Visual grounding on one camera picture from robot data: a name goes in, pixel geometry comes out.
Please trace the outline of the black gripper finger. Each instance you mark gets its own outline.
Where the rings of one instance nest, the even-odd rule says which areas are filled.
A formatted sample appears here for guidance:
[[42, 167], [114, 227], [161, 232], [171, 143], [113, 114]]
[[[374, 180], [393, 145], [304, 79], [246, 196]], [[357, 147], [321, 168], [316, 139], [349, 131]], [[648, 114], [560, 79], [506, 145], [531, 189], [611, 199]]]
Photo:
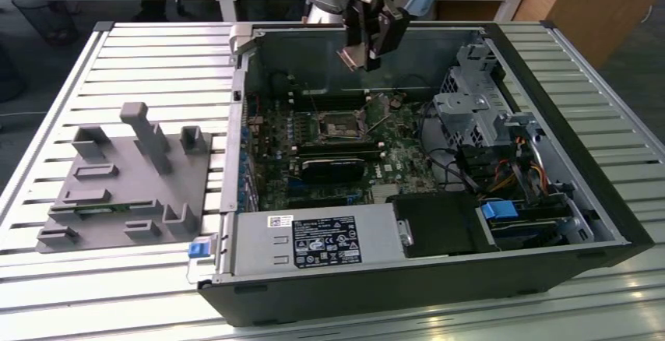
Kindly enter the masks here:
[[364, 3], [349, 3], [345, 9], [346, 46], [364, 47]]
[[393, 0], [377, 0], [364, 4], [364, 68], [374, 71], [381, 67], [381, 57], [393, 52], [409, 27], [409, 13]]

